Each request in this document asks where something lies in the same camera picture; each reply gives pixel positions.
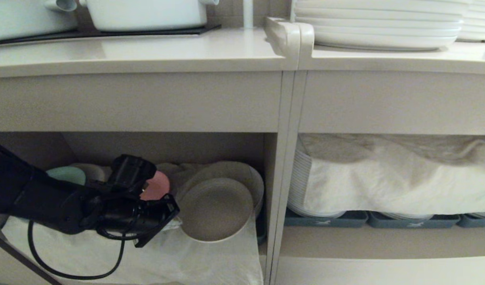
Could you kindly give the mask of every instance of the white casserole dish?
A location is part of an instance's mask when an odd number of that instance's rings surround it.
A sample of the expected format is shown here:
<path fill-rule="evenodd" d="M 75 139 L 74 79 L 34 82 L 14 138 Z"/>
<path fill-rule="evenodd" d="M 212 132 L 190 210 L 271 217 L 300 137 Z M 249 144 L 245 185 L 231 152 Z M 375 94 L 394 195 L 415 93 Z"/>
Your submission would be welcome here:
<path fill-rule="evenodd" d="M 0 40 L 76 29 L 74 0 L 0 0 Z"/>
<path fill-rule="evenodd" d="M 188 29 L 207 23 L 219 0 L 80 0 L 100 31 Z"/>

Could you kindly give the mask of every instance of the white cloth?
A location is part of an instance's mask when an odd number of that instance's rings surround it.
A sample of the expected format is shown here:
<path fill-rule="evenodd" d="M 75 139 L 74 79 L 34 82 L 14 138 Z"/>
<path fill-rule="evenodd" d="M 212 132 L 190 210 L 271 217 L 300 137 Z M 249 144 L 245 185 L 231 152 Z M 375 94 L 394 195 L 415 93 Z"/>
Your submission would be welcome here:
<path fill-rule="evenodd" d="M 166 163 L 157 165 L 157 169 L 169 177 L 171 193 L 177 194 L 187 191 L 192 181 L 199 182 L 197 174 L 206 179 L 211 175 L 223 176 L 219 171 L 210 175 L 205 172 L 217 164 L 231 169 L 230 165 L 240 167 L 241 163 Z M 24 219 L 9 217 L 2 232 L 12 245 L 34 260 L 27 243 L 27 225 Z M 34 242 L 38 254 L 50 267 L 80 276 L 98 275 L 109 271 L 116 263 L 120 245 L 119 241 L 99 236 L 95 231 L 66 235 L 39 224 L 34 226 Z M 106 278 L 86 282 L 140 285 L 170 282 L 184 285 L 262 285 L 255 215 L 239 233 L 221 242 L 195 241 L 180 228 L 161 231 L 142 249 L 136 249 L 132 242 L 127 242 L 121 265 L 116 272 Z"/>
<path fill-rule="evenodd" d="M 485 212 L 485 137 L 300 135 L 312 166 L 304 209 Z"/>

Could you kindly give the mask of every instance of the gray tray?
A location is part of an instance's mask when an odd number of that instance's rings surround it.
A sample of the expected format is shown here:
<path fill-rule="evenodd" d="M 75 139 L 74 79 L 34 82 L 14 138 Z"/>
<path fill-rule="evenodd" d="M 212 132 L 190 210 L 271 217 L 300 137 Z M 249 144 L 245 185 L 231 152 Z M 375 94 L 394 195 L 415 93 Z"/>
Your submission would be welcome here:
<path fill-rule="evenodd" d="M 463 228 L 485 228 L 485 218 L 476 218 L 470 214 L 463 214 L 457 225 Z"/>
<path fill-rule="evenodd" d="M 365 211 L 347 211 L 339 218 L 302 217 L 286 209 L 285 226 L 360 228 L 369 217 Z"/>
<path fill-rule="evenodd" d="M 451 228 L 460 221 L 459 215 L 434 215 L 430 220 L 394 220 L 378 212 L 369 212 L 369 225 L 387 229 Z"/>

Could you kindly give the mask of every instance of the pot handle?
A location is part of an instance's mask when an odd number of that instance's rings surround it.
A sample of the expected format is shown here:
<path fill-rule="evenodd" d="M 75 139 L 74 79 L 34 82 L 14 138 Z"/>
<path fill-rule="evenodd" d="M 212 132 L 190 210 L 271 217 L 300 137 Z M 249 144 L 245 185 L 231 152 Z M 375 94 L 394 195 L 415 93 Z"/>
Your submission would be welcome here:
<path fill-rule="evenodd" d="M 77 9 L 75 0 L 46 0 L 44 6 L 52 11 L 74 11 Z"/>
<path fill-rule="evenodd" d="M 199 0 L 203 5 L 218 5 L 219 0 Z"/>

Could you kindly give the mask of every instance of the pink plate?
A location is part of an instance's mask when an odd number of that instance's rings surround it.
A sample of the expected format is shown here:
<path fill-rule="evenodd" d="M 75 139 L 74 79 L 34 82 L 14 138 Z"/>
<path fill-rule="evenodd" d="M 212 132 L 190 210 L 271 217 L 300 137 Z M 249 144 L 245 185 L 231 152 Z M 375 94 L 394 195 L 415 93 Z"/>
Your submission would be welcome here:
<path fill-rule="evenodd" d="M 170 181 L 168 177 L 159 171 L 156 171 L 152 179 L 147 180 L 149 186 L 141 194 L 141 200 L 159 200 L 170 191 Z"/>

